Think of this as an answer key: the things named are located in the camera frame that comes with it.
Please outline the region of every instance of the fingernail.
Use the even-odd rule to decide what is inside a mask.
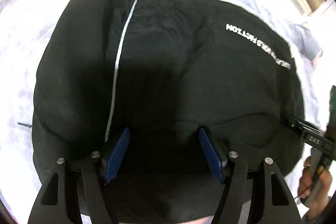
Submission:
[[[322,171],[324,170],[324,167],[321,165],[318,169],[317,169],[317,173],[320,175],[322,173]]]

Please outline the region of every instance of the metal bolt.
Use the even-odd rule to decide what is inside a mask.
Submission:
[[[272,164],[273,163],[273,160],[271,158],[265,158],[265,162],[267,164]]]
[[[231,158],[237,158],[237,157],[238,157],[238,153],[235,152],[235,151],[230,151],[230,152],[229,152],[229,156],[230,156]]]
[[[99,151],[93,151],[92,153],[91,153],[91,158],[98,158],[100,156],[100,152]]]
[[[63,164],[65,162],[65,159],[64,158],[59,158],[56,163],[57,164]]]

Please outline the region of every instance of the black jacket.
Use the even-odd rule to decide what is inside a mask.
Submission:
[[[42,182],[57,158],[83,158],[102,147],[106,131],[111,138],[130,128],[124,161],[107,187],[121,223],[214,214],[223,186],[200,148],[201,125],[250,169],[271,157],[286,175],[302,153],[299,138],[280,124],[285,115],[303,118],[289,46],[230,3],[71,0],[36,79],[33,159]]]

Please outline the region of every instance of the blue gripper pad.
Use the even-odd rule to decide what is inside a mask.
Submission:
[[[106,183],[110,183],[111,180],[117,176],[121,162],[126,153],[129,141],[130,141],[130,132],[128,128],[125,128],[124,132],[121,134],[114,148],[112,149],[110,157],[107,161],[106,173],[104,175]]]
[[[217,152],[213,142],[211,141],[209,134],[210,132],[207,132],[207,128],[201,127],[199,129],[199,143],[201,144],[203,153],[205,155],[205,158],[208,162],[210,171],[212,176],[218,180],[220,183],[224,182],[224,174],[223,174],[223,160],[219,156],[219,153]]]

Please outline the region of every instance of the white piping stripe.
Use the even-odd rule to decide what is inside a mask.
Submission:
[[[121,38],[120,38],[120,42],[119,42],[119,47],[118,47],[118,52],[117,52],[117,58],[115,59],[115,65],[114,65],[114,75],[113,75],[113,86],[112,86],[112,101],[111,101],[111,110],[110,110],[110,117],[109,117],[109,121],[107,123],[107,128],[106,128],[106,133],[105,133],[105,142],[107,142],[109,140],[109,134],[110,134],[110,126],[111,126],[111,121],[112,121],[112,116],[113,116],[113,112],[114,112],[114,103],[116,100],[116,84],[117,84],[117,76],[118,76],[118,69],[119,69],[119,61],[120,61],[120,56],[121,56],[121,50],[123,48],[123,43],[124,43],[124,38],[125,38],[125,34],[126,34],[126,30],[127,30],[127,26],[131,20],[131,17],[133,15],[133,11],[135,8],[135,5],[137,3],[138,0],[135,0],[133,5],[132,5],[132,9],[128,15],[128,18],[126,20],[126,23],[124,25],[124,29],[123,32],[121,33]]]

